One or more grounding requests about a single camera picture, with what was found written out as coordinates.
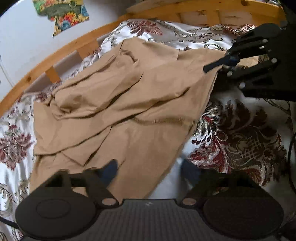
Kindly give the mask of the tan hooded Champion jacket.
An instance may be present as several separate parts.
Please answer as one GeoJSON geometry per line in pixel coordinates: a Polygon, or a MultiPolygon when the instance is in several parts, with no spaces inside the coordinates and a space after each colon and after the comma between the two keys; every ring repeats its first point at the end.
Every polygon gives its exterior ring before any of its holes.
{"type": "Polygon", "coordinates": [[[118,161],[109,191],[147,198],[170,171],[204,112],[224,57],[180,51],[140,38],[123,40],[90,67],[34,103],[36,161],[30,189],[54,173],[81,173],[118,161]]]}

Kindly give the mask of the colourful landscape poster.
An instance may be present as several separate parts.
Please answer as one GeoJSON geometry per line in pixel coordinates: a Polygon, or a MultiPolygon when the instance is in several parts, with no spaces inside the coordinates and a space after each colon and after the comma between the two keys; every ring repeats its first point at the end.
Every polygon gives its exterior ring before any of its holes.
{"type": "Polygon", "coordinates": [[[55,23],[53,37],[61,32],[89,20],[84,1],[79,0],[37,0],[33,5],[38,15],[46,16],[55,23]]]}

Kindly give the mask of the wooden bed frame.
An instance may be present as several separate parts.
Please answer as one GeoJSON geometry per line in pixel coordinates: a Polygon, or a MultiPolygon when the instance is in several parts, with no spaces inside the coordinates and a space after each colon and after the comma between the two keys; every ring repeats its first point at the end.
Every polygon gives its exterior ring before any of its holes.
{"type": "Polygon", "coordinates": [[[72,53],[81,59],[107,52],[124,38],[147,37],[150,41],[168,39],[170,29],[181,42],[202,44],[211,34],[201,34],[206,28],[219,26],[243,30],[265,23],[283,25],[287,20],[281,5],[259,1],[177,1],[169,4],[136,4],[117,21],[74,39],[31,69],[1,101],[4,115],[22,95],[33,87],[43,74],[52,83],[60,82],[55,65],[66,61],[72,53]]]}

